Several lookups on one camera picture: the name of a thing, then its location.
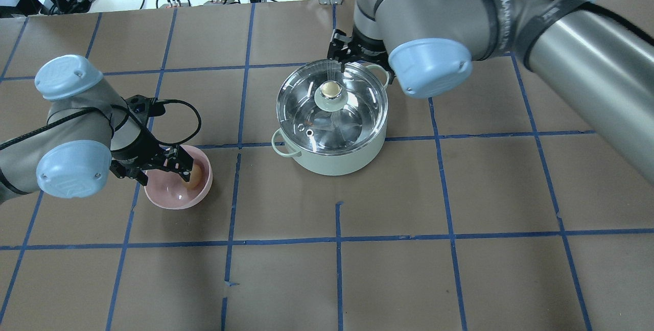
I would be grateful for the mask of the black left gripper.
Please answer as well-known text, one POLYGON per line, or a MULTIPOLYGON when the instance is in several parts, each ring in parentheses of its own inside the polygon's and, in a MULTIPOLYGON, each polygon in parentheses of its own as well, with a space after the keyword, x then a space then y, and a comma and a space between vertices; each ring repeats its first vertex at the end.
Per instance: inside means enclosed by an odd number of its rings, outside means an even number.
POLYGON ((161 170, 177 173, 182 183, 196 183, 196 163, 189 153, 179 144, 164 149, 150 133, 141 133, 130 145, 111 154, 110 172, 117 178, 131 178, 147 186, 145 171, 161 170))

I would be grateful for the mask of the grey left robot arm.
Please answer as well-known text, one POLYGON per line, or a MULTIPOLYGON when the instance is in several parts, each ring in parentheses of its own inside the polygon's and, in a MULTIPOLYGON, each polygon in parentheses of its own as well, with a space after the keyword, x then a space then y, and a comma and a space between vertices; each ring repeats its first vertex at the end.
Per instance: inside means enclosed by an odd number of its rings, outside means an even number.
POLYGON ((147 186, 160 170, 191 183, 199 168, 181 142, 158 140, 147 122, 165 113, 167 100, 122 98, 86 57, 63 55, 40 68, 36 89, 51 103, 42 128, 2 143, 2 202, 42 191, 86 198, 108 177, 147 186))

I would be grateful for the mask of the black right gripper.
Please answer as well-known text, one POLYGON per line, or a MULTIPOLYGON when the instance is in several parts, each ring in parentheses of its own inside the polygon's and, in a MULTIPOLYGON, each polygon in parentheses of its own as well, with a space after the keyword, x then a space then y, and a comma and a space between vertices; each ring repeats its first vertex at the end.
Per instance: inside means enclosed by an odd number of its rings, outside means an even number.
POLYGON ((340 29, 334 29, 328 59, 337 61, 337 71, 341 74, 345 72, 347 63, 365 61, 389 72, 390 83, 395 80, 395 72, 389 64, 389 54, 383 41, 363 35, 358 29, 353 29, 351 36, 340 29))

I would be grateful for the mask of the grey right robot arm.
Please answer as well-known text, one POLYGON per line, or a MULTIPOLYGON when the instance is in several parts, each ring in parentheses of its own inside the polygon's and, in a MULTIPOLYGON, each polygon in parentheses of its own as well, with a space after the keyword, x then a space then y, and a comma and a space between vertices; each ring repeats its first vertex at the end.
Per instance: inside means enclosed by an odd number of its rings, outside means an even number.
POLYGON ((507 52, 652 181, 652 36, 596 0, 356 0, 327 57, 380 65, 423 99, 507 52))

